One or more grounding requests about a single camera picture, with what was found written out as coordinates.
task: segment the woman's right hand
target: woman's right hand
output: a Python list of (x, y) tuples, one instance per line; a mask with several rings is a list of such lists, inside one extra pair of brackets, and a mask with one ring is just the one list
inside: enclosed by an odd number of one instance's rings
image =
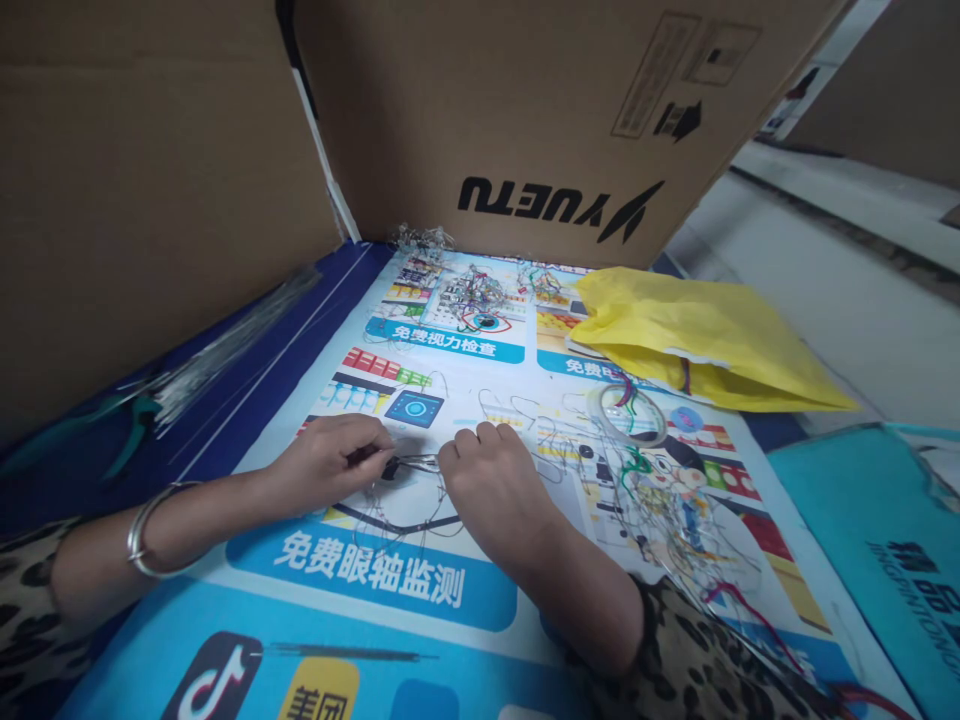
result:
[(440, 449), (440, 472), (460, 519), (487, 556), (516, 579), (572, 530), (547, 495), (520, 436), (483, 422)]

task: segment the printed poster mat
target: printed poster mat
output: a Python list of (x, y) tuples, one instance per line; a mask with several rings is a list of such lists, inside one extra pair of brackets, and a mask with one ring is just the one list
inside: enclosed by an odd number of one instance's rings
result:
[[(846, 593), (809, 535), (781, 532), (783, 490), (738, 414), (636, 378), (666, 423), (658, 447), (620, 444), (591, 414), (591, 394), (623, 375), (568, 337), (586, 318), (584, 272), (394, 258), (237, 470), (269, 463), (320, 416), (378, 417), (400, 455), (509, 423), (554, 502), (621, 566), (650, 582), (668, 574), (701, 600), (735, 585), (809, 680), (862, 681), (869, 653), (848, 662), (862, 622), (818, 601)], [(478, 282), (499, 293), (496, 309), (478, 306)], [(655, 430), (638, 398), (617, 410), (623, 431)], [(735, 597), (710, 606), (786, 661)], [(464, 530), (441, 476), (394, 466), (162, 586), (61, 717), (581, 717), (571, 687), (536, 608)]]

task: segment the bracelet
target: bracelet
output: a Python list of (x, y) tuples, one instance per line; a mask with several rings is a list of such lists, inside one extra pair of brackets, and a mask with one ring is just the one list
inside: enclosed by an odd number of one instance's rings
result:
[(189, 487), (191, 485), (202, 484), (203, 483), (196, 481), (172, 483), (164, 488), (160, 494), (156, 495), (150, 502), (140, 508), (140, 512), (137, 513), (137, 517), (134, 518), (133, 524), (130, 526), (130, 531), (127, 533), (127, 551), (130, 553), (127, 557), (127, 562), (132, 563), (133, 566), (142, 574), (156, 580), (166, 580), (168, 578), (176, 577), (181, 573), (185, 573), (187, 570), (200, 562), (200, 558), (203, 557), (202, 555), (189, 565), (182, 567), (179, 570), (174, 570), (173, 572), (157, 572), (156, 570), (151, 570), (143, 563), (144, 556), (150, 552), (143, 546), (143, 528), (146, 526), (147, 520), (150, 519), (151, 513), (153, 513), (153, 511), (157, 509), (157, 506), (168, 497), (182, 488)]

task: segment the leopard print sleeve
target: leopard print sleeve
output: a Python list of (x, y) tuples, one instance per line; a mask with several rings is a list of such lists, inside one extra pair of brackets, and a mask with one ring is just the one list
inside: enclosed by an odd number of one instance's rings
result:
[(86, 672), (87, 639), (60, 623), (50, 573), (60, 542), (81, 518), (0, 541), (0, 717), (45, 687)]
[(824, 718), (764, 665), (720, 621), (705, 616), (664, 578), (646, 585), (644, 636), (620, 681), (597, 677), (571, 653), (597, 718), (714, 720)]

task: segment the cardboard box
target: cardboard box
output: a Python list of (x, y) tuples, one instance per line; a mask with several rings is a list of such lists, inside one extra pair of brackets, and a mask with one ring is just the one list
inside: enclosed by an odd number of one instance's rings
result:
[(340, 243), (269, 0), (0, 6), (0, 447)]
[(296, 41), (361, 234), (648, 266), (844, 0), (299, 0)]
[(891, 4), (787, 143), (960, 190), (958, 28), (955, 0)]

